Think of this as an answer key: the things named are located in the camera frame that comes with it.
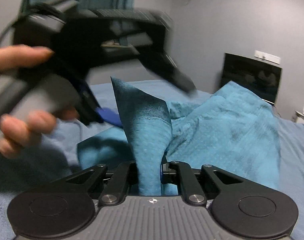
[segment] light switch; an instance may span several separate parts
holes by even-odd
[[[267,61],[276,63],[276,64],[281,63],[281,58],[280,57],[277,57],[277,56],[274,56],[274,55],[271,55],[271,54],[268,54],[268,53],[265,53],[265,52],[261,52],[261,51],[258,51],[258,50],[255,51],[254,56],[257,57],[257,58],[261,58],[263,60],[267,60]]]

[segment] gray gripper base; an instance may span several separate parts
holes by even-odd
[[[204,207],[180,196],[127,196],[117,206],[103,207],[83,231],[65,240],[241,240],[222,229]],[[28,240],[17,237],[16,240]]]

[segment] television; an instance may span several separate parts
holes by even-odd
[[[280,67],[226,53],[220,87],[223,87],[229,81],[234,81],[274,105],[281,73],[282,68]]]

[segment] round black pad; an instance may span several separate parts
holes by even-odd
[[[67,201],[59,196],[43,196],[30,204],[32,213],[41,217],[53,217],[61,214],[68,207]]]
[[[57,238],[70,235],[94,216],[87,193],[29,193],[14,198],[7,210],[17,235],[31,238]]]
[[[287,195],[264,188],[261,194],[222,192],[211,205],[214,219],[226,230],[250,239],[290,233],[298,218],[296,204]]]
[[[272,200],[261,196],[249,196],[240,200],[239,208],[243,213],[252,217],[266,217],[275,211]]]

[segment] hand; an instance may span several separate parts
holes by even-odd
[[[50,49],[44,47],[18,45],[0,48],[0,72],[39,65],[52,54]],[[33,138],[41,136],[41,133],[50,133],[55,128],[56,117],[72,120],[77,117],[77,112],[73,107],[62,110],[55,116],[44,111],[33,111],[29,113],[26,123],[8,114],[3,115],[0,118],[0,129],[4,138],[0,140],[0,152],[7,158],[15,158],[24,146],[30,145]]]

